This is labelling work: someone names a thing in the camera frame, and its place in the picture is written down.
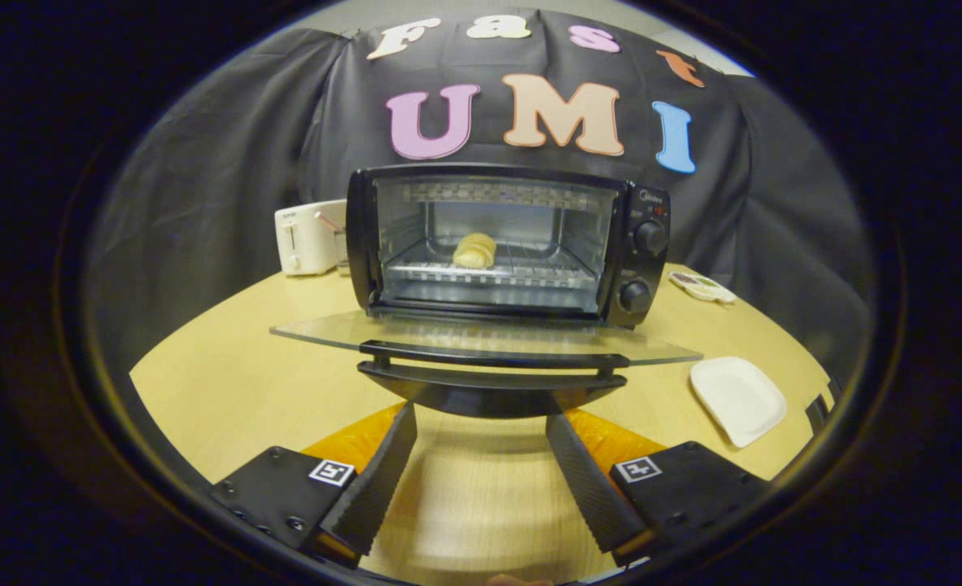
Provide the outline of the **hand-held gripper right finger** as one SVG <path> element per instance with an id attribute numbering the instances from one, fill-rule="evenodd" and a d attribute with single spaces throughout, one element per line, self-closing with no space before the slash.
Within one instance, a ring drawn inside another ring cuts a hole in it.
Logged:
<path id="1" fill-rule="evenodd" d="M 709 536 L 770 490 L 697 441 L 668 448 L 582 409 L 548 416 L 545 438 L 597 547 L 619 565 Z"/>

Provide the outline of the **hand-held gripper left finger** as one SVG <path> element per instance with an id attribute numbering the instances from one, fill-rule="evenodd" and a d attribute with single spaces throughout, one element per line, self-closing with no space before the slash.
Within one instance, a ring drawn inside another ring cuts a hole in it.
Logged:
<path id="1" fill-rule="evenodd" d="M 210 497 L 287 548 L 355 570 L 372 549 L 417 437 L 414 405 L 399 403 L 301 452 L 267 448 L 214 483 Z"/>

